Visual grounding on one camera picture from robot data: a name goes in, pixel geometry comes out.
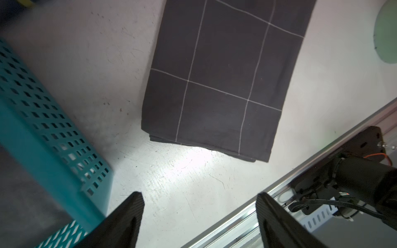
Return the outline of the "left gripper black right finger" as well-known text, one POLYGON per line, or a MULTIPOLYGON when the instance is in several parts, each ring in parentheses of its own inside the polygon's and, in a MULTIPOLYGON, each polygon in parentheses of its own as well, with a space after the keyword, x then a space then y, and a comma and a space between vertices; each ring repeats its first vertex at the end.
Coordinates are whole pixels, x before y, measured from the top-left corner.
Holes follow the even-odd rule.
POLYGON ((256 197, 256 214, 266 248, 324 248, 325 245, 304 229, 270 195, 256 197))

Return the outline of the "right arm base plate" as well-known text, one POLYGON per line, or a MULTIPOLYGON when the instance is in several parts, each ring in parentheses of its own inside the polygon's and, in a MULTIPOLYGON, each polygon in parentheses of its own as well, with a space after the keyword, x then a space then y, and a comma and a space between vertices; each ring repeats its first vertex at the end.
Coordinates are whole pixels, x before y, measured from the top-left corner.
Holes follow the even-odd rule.
POLYGON ((295 178, 291 188, 296 201, 359 199, 374 205, 383 174, 385 149, 380 127, 370 126, 295 178))

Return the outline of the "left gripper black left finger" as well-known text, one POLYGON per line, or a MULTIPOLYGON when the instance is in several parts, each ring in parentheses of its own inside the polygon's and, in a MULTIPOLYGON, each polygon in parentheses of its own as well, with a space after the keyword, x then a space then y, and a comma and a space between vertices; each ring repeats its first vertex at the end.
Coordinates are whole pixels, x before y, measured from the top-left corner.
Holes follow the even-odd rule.
POLYGON ((133 192, 76 248, 134 248, 144 212, 141 192, 133 192))

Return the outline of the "dark grey checked cloth front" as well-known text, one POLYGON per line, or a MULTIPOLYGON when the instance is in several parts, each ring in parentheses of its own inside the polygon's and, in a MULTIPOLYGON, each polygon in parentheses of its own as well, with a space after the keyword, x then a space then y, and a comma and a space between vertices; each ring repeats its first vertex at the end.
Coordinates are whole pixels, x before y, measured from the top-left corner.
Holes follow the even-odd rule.
POLYGON ((315 1, 166 1, 142 106, 152 141, 268 162, 315 1))

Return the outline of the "grey pillowcase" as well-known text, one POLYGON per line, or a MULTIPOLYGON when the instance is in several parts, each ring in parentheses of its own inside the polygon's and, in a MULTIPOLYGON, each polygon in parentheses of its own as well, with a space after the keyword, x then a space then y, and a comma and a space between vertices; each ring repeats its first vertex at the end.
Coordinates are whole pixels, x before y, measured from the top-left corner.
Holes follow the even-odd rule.
POLYGON ((63 207, 1 148, 1 247, 33 248, 70 222, 63 207))

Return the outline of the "teal plastic basket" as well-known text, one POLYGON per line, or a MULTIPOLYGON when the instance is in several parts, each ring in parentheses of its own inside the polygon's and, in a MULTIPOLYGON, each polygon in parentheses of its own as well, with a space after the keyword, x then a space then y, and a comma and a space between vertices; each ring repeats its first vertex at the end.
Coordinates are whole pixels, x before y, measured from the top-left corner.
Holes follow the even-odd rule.
POLYGON ((4 40, 1 144, 72 218, 41 248, 74 248, 105 219, 110 166, 4 40))

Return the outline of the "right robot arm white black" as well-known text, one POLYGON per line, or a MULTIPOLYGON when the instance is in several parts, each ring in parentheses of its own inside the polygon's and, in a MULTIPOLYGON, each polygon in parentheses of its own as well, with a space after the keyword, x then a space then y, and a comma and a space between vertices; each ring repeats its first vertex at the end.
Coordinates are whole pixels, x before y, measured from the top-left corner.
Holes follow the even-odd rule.
POLYGON ((360 157, 334 162, 330 175, 343 192, 374 207, 383 223, 397 228, 397 169, 360 157))

